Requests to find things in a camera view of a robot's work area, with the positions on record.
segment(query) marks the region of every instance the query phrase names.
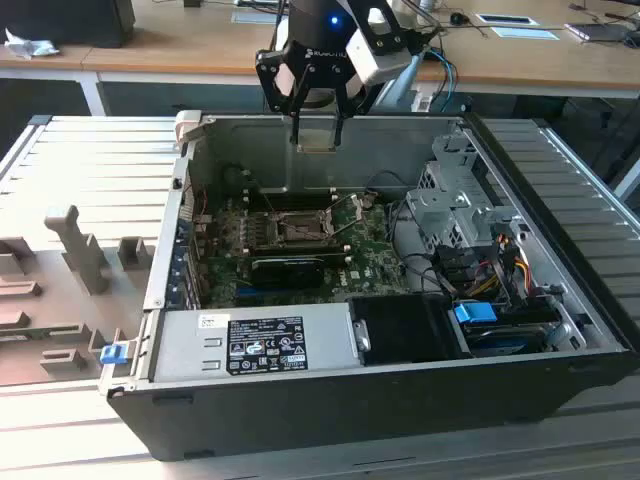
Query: red wire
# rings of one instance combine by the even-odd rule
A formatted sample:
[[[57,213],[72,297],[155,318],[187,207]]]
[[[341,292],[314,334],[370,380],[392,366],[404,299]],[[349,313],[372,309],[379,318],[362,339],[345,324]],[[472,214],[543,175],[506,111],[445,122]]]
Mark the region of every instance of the red wire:
[[[485,266],[490,265],[490,264],[491,264],[491,262],[489,260],[485,260],[484,262],[480,262],[480,265],[478,265],[478,268],[476,268],[476,273],[475,273],[476,277],[478,276],[478,272],[480,271],[480,269],[482,267],[485,267]]]

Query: white table leg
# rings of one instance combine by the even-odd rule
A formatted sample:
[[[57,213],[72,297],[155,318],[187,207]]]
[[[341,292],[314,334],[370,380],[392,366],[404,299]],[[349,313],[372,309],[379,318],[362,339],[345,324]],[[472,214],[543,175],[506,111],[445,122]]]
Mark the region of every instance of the white table leg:
[[[109,105],[105,99],[100,78],[96,72],[82,72],[78,76],[78,83],[84,92],[84,98],[93,116],[110,115]]]

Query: green circuit board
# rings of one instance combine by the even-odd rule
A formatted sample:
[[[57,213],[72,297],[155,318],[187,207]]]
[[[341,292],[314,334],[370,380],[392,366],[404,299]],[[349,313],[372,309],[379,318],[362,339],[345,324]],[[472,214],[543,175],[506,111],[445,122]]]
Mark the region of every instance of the green circuit board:
[[[336,230],[354,218],[351,202],[333,210]],[[375,204],[363,211],[362,220],[336,234],[341,244],[351,246],[352,261],[343,268],[326,268],[324,284],[307,290],[284,290],[255,294],[248,276],[250,257],[238,246],[238,217],[242,206],[227,202],[214,215],[219,225],[219,248],[206,257],[206,282],[210,301],[207,308],[295,305],[343,302],[354,295],[407,293],[400,262],[385,238],[385,212]]]

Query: motherboard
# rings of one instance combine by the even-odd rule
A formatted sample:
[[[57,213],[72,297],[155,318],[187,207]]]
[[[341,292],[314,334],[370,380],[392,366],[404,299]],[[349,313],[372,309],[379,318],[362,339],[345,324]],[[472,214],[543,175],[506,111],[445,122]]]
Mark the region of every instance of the motherboard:
[[[203,307],[406,293],[384,206],[364,193],[336,197],[245,195],[222,202],[199,228]]]

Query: blue cable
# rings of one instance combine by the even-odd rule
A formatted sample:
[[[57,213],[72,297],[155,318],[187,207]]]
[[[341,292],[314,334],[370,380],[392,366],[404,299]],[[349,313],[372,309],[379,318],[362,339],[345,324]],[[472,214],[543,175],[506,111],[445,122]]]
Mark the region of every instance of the blue cable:
[[[451,95],[453,94],[453,73],[451,71],[451,64],[447,61],[446,58],[444,58],[435,50],[431,50],[431,53],[433,54],[434,57],[440,60],[440,62],[442,62],[444,67],[447,69],[447,75],[449,77],[449,92],[447,93],[447,99],[445,100],[444,104],[442,105],[442,108],[440,109],[441,112],[444,112],[444,109],[449,104],[449,100],[451,100]]]

